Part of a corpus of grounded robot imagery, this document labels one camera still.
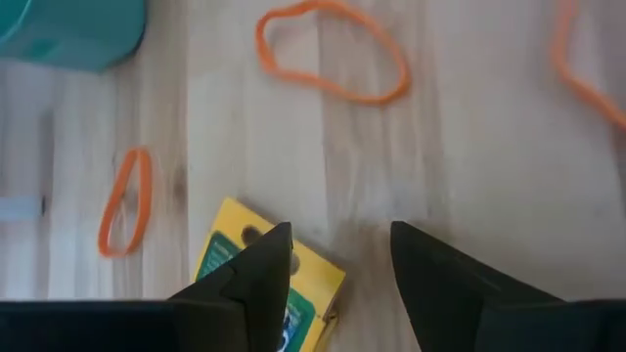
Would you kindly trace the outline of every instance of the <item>light wood surface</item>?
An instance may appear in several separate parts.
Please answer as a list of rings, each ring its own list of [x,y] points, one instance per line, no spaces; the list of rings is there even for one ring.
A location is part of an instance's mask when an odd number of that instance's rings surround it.
[[[411,92],[384,108],[259,69],[255,22],[289,3],[152,1],[137,56],[103,75],[0,64],[0,197],[49,200],[39,222],[0,224],[0,296],[166,297],[189,282],[226,196],[292,221],[347,270],[331,351],[418,349],[391,269],[395,219],[563,298],[626,296],[626,137],[551,71],[551,1],[352,0],[412,68]],[[583,4],[572,60],[624,102],[620,9]],[[333,16],[267,36],[281,63],[350,89],[397,78],[366,30]],[[155,161],[153,215],[142,249],[110,261],[98,225],[134,145]]]

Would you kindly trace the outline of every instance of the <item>teal container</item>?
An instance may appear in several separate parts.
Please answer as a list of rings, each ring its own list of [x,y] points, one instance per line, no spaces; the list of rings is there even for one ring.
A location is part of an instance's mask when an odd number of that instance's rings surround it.
[[[0,0],[0,57],[102,71],[133,53],[145,0]]]

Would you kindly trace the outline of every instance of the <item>green label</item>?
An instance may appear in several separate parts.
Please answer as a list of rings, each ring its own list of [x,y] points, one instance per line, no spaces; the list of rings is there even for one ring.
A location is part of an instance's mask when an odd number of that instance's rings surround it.
[[[202,258],[196,281],[210,274],[220,265],[233,258],[241,250],[228,240],[222,233],[216,231],[208,243],[208,250]],[[302,295],[290,288],[287,298],[287,311],[283,324],[283,339],[279,351],[297,352],[300,350],[304,338],[315,317],[315,307]]]

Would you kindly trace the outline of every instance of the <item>wooden table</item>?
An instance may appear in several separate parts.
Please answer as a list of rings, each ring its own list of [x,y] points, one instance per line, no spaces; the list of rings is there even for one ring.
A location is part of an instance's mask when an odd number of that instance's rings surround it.
[[[626,296],[626,138],[556,80],[553,2],[351,2],[407,53],[415,85],[388,107],[260,71],[255,22],[287,0],[152,1],[138,55],[100,76],[2,64],[0,196],[35,189],[50,208],[40,222],[0,224],[0,295],[166,297],[189,282],[232,196],[292,221],[347,270],[332,351],[418,348],[391,269],[394,219],[567,299]],[[583,10],[576,67],[626,102],[626,51],[614,44],[626,5]],[[277,22],[268,37],[282,63],[351,89],[397,78],[349,22]],[[135,145],[155,160],[153,215],[141,251],[110,261],[98,256],[100,216]]]

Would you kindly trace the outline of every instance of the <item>rubber band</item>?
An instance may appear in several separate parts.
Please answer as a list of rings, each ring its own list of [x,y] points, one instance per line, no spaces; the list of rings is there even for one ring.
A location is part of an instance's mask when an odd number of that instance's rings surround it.
[[[138,215],[135,223],[135,230],[133,237],[130,240],[128,246],[123,250],[118,250],[110,247],[110,235],[113,217],[119,208],[119,205],[126,191],[128,185],[128,179],[130,178],[131,171],[135,161],[139,163],[139,195],[138,195]],[[98,234],[98,249],[100,254],[108,258],[122,257],[128,255],[139,247],[148,220],[150,219],[150,211],[152,205],[152,162],[148,151],[143,148],[135,148],[126,154],[124,161],[119,168],[119,173],[113,184],[113,189],[109,197],[109,202],[105,208],[105,213],[102,217],[102,223],[100,224],[100,232]]]
[[[391,57],[398,65],[400,78],[396,88],[382,96],[360,95],[349,92],[337,84],[315,74],[280,68],[276,62],[274,53],[272,53],[272,50],[265,41],[265,25],[272,19],[301,16],[313,10],[329,11],[348,17],[369,29],[382,46],[384,46],[391,53]],[[340,96],[343,99],[356,103],[369,105],[388,104],[406,93],[411,85],[409,67],[404,56],[402,55],[399,45],[396,44],[390,35],[385,33],[382,27],[380,27],[374,19],[354,8],[351,8],[347,4],[338,1],[309,0],[287,6],[285,8],[269,11],[256,24],[256,51],[261,62],[261,66],[267,73],[287,81],[297,82],[322,89]]]
[[[557,25],[552,44],[552,61],[559,77],[574,91],[578,98],[594,107],[609,121],[626,129],[626,114],[610,98],[602,95],[593,86],[572,72],[567,62],[571,23],[578,13],[576,0],[557,0]]]

